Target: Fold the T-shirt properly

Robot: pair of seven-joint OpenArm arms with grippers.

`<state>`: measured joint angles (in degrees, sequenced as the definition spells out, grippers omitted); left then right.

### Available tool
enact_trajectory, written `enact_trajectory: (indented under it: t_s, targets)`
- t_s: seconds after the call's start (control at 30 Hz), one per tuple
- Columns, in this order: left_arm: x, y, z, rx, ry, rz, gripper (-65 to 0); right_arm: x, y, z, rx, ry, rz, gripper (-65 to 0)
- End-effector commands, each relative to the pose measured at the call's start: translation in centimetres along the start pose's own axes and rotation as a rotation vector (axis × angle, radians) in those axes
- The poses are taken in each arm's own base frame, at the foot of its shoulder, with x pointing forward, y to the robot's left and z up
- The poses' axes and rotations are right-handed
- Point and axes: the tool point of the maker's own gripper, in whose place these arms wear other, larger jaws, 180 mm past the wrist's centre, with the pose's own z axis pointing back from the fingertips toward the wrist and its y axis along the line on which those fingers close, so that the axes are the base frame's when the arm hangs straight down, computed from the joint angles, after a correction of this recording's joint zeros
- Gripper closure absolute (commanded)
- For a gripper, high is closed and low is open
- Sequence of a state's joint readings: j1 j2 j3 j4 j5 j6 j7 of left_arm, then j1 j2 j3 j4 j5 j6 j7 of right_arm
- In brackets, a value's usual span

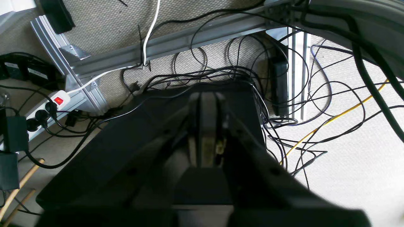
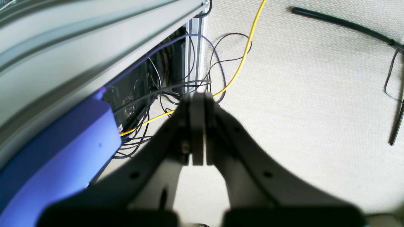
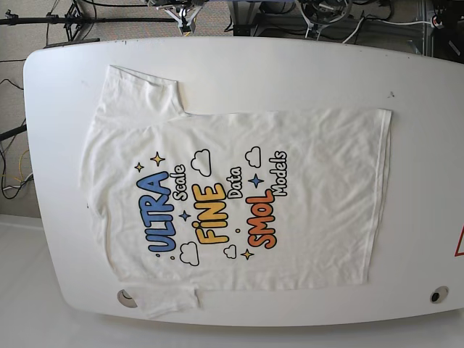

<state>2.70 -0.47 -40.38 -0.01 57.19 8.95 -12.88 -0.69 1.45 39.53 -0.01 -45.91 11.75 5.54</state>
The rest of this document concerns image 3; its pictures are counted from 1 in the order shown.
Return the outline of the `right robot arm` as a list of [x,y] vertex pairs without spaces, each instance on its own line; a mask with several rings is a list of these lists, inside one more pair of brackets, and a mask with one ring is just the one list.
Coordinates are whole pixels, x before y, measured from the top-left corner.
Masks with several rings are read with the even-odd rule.
[[177,24],[180,33],[188,36],[195,31],[196,16],[204,7],[205,0],[155,0],[147,1],[148,6],[157,10],[163,10],[167,15],[173,18]]

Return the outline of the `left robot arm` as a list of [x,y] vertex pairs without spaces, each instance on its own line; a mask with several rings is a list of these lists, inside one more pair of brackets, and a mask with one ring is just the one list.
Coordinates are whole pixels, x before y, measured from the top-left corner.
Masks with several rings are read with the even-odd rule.
[[303,0],[295,1],[295,4],[307,26],[304,37],[315,34],[319,38],[322,30],[348,17],[353,1]]

